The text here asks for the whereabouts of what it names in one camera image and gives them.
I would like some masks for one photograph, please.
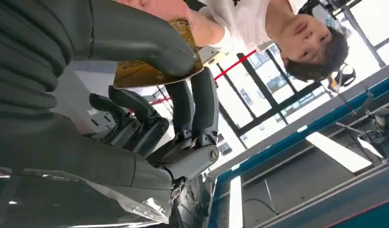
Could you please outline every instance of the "glass wall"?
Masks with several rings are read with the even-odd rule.
[[[346,63],[356,70],[352,85],[389,64],[389,0],[350,1],[334,12],[346,29],[350,53]],[[220,101],[218,147],[220,166],[286,125],[330,100],[327,82],[302,82],[289,75],[273,44],[250,55],[233,54],[210,66]],[[170,111],[170,103],[164,102]]]

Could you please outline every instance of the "gold card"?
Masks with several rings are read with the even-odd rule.
[[[184,77],[176,77],[166,75],[144,61],[120,61],[117,63],[117,70],[113,83],[115,88],[135,88],[176,83],[189,79],[203,70],[199,51],[194,42],[195,39],[193,38],[187,20],[177,19],[170,22],[170,24],[179,32],[186,42],[190,44],[190,47],[196,53],[197,61],[193,69]]]

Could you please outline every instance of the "hand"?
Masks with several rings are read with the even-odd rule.
[[[188,19],[190,9],[183,0],[115,0],[166,21]]]

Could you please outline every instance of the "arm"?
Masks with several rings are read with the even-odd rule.
[[[224,37],[224,27],[191,10],[183,0],[115,0],[145,11],[166,21],[183,18],[189,21],[194,40],[199,47],[218,43]]]
[[[199,47],[216,44],[224,37],[223,26],[194,10],[189,10],[187,20],[189,21],[194,41]]]

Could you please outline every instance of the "fluorescent light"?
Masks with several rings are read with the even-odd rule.
[[[383,156],[371,144],[369,144],[368,142],[366,142],[365,140],[362,140],[360,138],[357,138],[357,139],[361,143],[362,147],[364,147],[365,149],[371,151],[374,155],[377,155],[378,157],[383,158]]]
[[[302,132],[302,131],[306,130],[307,128],[308,128],[308,126],[307,126],[307,125],[304,125],[304,126],[302,126],[300,129],[298,129],[297,131],[298,131],[298,132]]]
[[[228,228],[243,228],[241,176],[230,183],[230,213]]]
[[[318,132],[310,134],[306,137],[306,140],[351,172],[357,172],[371,165],[370,161]]]
[[[231,168],[231,170],[234,171],[234,170],[238,169],[240,165],[241,165],[240,163],[234,165],[234,166]]]

